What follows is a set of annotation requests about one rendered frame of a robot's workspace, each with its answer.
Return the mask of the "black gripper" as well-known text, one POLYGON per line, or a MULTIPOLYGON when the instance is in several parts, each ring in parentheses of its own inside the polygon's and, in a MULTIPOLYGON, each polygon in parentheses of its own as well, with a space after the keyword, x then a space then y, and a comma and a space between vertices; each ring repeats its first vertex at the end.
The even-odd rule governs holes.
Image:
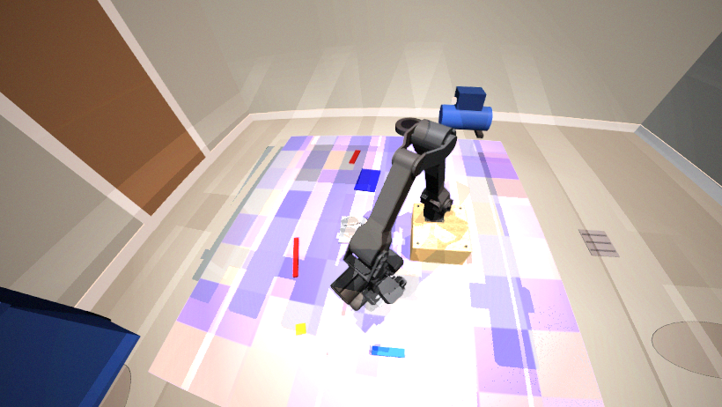
POLYGON ((367 282, 368 288, 366 286, 365 288, 367 288, 367 289, 364 288, 363 290, 365 290, 365 291, 364 292, 362 291, 350 303, 350 307, 353 309, 353 311, 358 311, 364 304, 366 304, 369 301, 369 298, 365 295, 371 290, 373 285, 375 285, 377 282, 379 282, 380 280, 383 279, 383 277, 385 276, 385 273, 387 271, 389 271, 390 275, 393 276, 395 274, 395 272, 398 269, 400 269, 401 266, 403 265, 403 259, 399 255, 397 255, 394 252, 394 250, 392 250, 390 248, 388 252, 389 252, 389 256, 388 256, 387 262, 384 266, 384 271, 382 272, 382 274, 379 277, 374 278, 370 283, 367 282))

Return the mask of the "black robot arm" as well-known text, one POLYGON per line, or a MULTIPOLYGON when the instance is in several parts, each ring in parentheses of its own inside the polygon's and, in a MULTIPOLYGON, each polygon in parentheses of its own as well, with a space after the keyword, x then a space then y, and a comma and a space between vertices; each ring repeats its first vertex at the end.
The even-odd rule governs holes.
MULTIPOLYGON (((456 144, 455 129, 428 119, 405 132, 370 217, 350 239, 343 256, 348 268, 330 285, 346 304, 384 271, 393 243, 392 228, 415 178, 423 171, 426 188, 420 195, 420 203, 424 204, 425 222, 444 222, 445 214, 453 205, 450 192, 444 188, 446 158, 456 144), (407 149, 410 145, 417 153, 407 149)), ((407 281, 404 277, 390 276, 387 271, 371 290, 385 303, 394 304, 403 295, 407 281)))

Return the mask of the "blue flat plate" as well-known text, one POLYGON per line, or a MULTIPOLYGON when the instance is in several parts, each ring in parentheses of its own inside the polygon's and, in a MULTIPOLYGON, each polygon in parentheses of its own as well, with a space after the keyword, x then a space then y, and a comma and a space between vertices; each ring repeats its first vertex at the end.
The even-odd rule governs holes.
POLYGON ((358 176, 354 190, 375 192, 381 170, 363 169, 358 176))

